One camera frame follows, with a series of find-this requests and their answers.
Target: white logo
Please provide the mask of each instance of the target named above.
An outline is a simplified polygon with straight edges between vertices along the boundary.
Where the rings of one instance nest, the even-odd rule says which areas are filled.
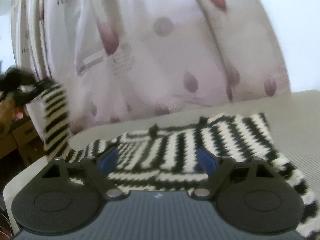
[[[161,193],[158,193],[157,195],[155,195],[155,198],[159,199],[159,198],[162,198],[163,195]]]

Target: black and white striped cloth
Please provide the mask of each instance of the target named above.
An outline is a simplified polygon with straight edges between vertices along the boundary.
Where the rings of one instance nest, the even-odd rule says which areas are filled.
[[[119,160],[109,175],[124,192],[129,190],[192,191],[207,175],[196,162],[196,149],[205,147],[216,156],[231,156],[238,162],[261,157],[295,188],[305,203],[297,231],[304,237],[320,230],[320,214],[315,196],[303,174],[278,152],[263,113],[249,118],[224,115],[201,117],[196,124],[125,133],[113,141],[96,140],[76,152],[68,145],[68,103],[65,91],[55,85],[41,95],[46,110],[45,149],[49,158],[62,156],[78,162],[88,155],[98,156],[112,143],[119,144]]]

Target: gray gripper base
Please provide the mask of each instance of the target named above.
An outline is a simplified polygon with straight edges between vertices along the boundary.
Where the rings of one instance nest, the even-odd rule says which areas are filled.
[[[21,231],[15,240],[302,240],[295,231],[257,236],[222,220],[209,202],[191,199],[184,191],[132,191],[109,202],[84,228],[63,236],[38,236]]]

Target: knitted garment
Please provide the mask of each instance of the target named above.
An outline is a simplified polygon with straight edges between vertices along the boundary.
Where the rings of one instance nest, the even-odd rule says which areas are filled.
[[[42,95],[46,107],[45,149],[50,158],[63,156],[66,161],[99,156],[111,144],[119,144],[119,160],[108,178],[122,191],[186,190],[191,192],[207,175],[196,162],[196,149],[205,147],[216,156],[231,156],[238,162],[261,157],[300,194],[305,211],[297,231],[309,237],[320,229],[319,212],[314,194],[307,187],[303,174],[278,152],[263,113],[244,118],[224,115],[201,117],[196,124],[124,133],[112,141],[96,140],[85,150],[76,152],[68,146],[68,104],[60,85]]]

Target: curtain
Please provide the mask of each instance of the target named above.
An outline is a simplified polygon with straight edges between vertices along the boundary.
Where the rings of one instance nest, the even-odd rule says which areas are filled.
[[[11,27],[16,64],[65,86],[74,134],[290,91],[259,0],[12,0]]]

